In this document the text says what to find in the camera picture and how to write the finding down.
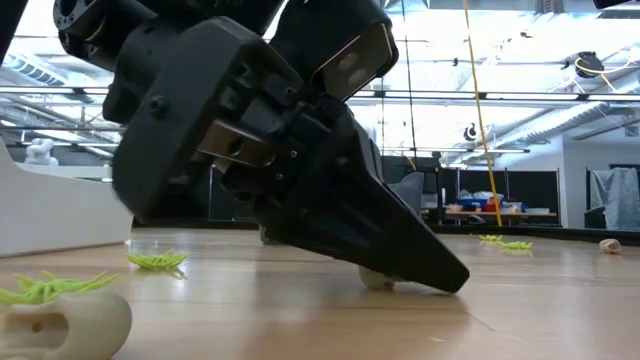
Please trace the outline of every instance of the white statue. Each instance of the white statue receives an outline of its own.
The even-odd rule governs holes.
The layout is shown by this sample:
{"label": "white statue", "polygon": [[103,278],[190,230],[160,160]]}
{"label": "white statue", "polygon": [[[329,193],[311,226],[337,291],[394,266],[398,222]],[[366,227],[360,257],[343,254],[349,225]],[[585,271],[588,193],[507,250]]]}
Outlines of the white statue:
{"label": "white statue", "polygon": [[55,143],[51,139],[33,139],[27,146],[27,158],[25,164],[58,166],[58,159],[51,156]]}

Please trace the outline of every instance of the white panel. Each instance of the white panel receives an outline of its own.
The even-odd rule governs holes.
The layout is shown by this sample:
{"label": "white panel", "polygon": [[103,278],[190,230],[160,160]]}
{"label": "white panel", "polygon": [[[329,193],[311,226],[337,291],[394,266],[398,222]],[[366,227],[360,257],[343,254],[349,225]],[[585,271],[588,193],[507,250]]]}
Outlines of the white panel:
{"label": "white panel", "polygon": [[0,257],[129,239],[132,216],[111,185],[22,170],[0,140]]}

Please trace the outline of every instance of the green grass-like toy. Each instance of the green grass-like toy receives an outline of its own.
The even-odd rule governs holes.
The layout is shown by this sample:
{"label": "green grass-like toy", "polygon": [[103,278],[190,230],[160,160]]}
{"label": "green grass-like toy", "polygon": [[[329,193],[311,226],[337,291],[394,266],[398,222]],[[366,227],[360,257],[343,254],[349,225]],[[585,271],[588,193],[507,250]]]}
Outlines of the green grass-like toy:
{"label": "green grass-like toy", "polygon": [[501,242],[500,246],[509,250],[531,250],[533,243],[527,243],[524,241],[514,241],[510,243]]}
{"label": "green grass-like toy", "polygon": [[174,269],[178,265],[182,264],[187,258],[187,254],[173,255],[173,249],[167,251],[162,255],[141,255],[136,253],[129,255],[129,261],[138,265],[145,270],[169,270]]}
{"label": "green grass-like toy", "polygon": [[502,235],[480,235],[480,240],[486,243],[502,242]]}
{"label": "green grass-like toy", "polygon": [[524,241],[504,242],[502,235],[481,235],[481,244],[497,245],[509,250],[531,250],[533,243]]}
{"label": "green grass-like toy", "polygon": [[62,294],[86,292],[97,290],[111,282],[119,275],[112,275],[106,279],[107,274],[103,272],[89,281],[78,281],[73,279],[58,279],[48,271],[41,271],[42,275],[49,281],[43,282],[31,279],[22,274],[14,274],[13,277],[18,282],[21,293],[13,293],[0,289],[0,304],[4,305],[40,305],[57,299]]}

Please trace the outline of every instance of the small white object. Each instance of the small white object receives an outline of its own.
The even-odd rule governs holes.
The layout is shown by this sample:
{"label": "small white object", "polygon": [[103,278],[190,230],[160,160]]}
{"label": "small white object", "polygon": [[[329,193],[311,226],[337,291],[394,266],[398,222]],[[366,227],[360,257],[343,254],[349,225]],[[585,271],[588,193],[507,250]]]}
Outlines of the small white object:
{"label": "small white object", "polygon": [[106,360],[131,331],[129,303],[108,290],[13,305],[0,323],[0,359]]}
{"label": "small white object", "polygon": [[620,254],[622,252],[622,245],[616,239],[606,239],[600,241],[600,251],[605,254]]}

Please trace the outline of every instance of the wooden floor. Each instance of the wooden floor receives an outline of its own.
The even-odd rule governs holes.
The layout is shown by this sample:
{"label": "wooden floor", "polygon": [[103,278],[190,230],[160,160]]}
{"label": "wooden floor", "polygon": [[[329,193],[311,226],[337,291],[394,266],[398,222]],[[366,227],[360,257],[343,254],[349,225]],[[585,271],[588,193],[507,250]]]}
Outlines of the wooden floor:
{"label": "wooden floor", "polygon": [[[447,296],[415,284],[367,291],[355,266],[263,247],[257,232],[142,230],[132,238],[0,260],[0,287],[14,287],[11,273],[41,269],[122,274],[110,287],[131,302],[134,326],[116,360],[640,358],[640,249],[608,256],[596,244],[531,239],[532,254],[509,254],[476,237],[443,237],[472,273]],[[129,251],[170,248],[189,253],[186,279],[127,263]]]}

